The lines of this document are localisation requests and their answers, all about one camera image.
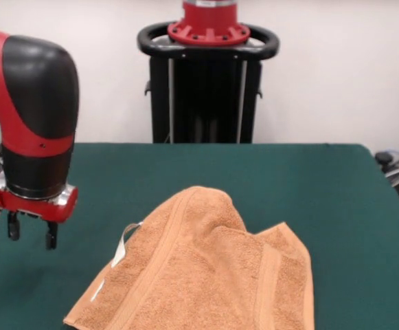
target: table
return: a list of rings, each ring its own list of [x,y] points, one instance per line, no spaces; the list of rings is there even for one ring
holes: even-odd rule
[[[0,218],[0,330],[62,319],[112,257],[126,224],[192,185],[228,192],[251,232],[286,221],[312,256],[317,329],[399,329],[399,197],[357,145],[77,144],[80,189],[58,249],[46,224]]]

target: black handle ring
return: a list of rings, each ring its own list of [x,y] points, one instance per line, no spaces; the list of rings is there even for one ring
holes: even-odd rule
[[[188,59],[237,59],[241,61],[262,61],[274,57],[280,48],[278,37],[262,27],[246,25],[251,30],[251,38],[264,45],[242,44],[229,47],[204,47],[182,45],[177,42],[158,43],[154,39],[168,34],[168,26],[173,22],[158,23],[145,27],[138,34],[138,48],[145,54],[160,58]]]

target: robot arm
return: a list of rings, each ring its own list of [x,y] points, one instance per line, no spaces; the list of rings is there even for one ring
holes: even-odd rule
[[[47,248],[56,247],[57,224],[78,196],[67,184],[78,106],[76,66],[63,48],[0,32],[0,206],[11,239],[19,238],[22,212],[48,222]]]

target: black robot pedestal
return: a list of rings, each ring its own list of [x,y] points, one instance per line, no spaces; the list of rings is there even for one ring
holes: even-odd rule
[[[251,37],[263,45],[189,46],[166,36],[168,25],[152,25],[138,36],[139,48],[151,56],[146,92],[151,92],[153,142],[251,143],[260,61],[277,54],[278,38],[249,26]]]

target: orange towel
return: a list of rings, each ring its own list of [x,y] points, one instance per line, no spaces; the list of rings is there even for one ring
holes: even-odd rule
[[[309,253],[285,223],[250,234],[228,195],[193,187],[137,226],[66,324],[79,330],[314,329]]]

